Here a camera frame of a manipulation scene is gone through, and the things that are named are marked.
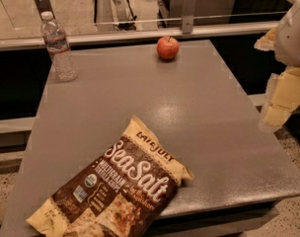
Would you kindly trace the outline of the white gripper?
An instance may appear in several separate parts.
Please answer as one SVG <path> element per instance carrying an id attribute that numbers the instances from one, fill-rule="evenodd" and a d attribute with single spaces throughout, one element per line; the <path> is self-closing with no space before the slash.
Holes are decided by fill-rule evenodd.
<path id="1" fill-rule="evenodd" d="M 256 41 L 254 48 L 274 50 L 276 60 L 289 65 L 280 75 L 270 75 L 261 110 L 259 129 L 276 132 L 300 106 L 300 0 L 296 0 L 278 27 Z"/>

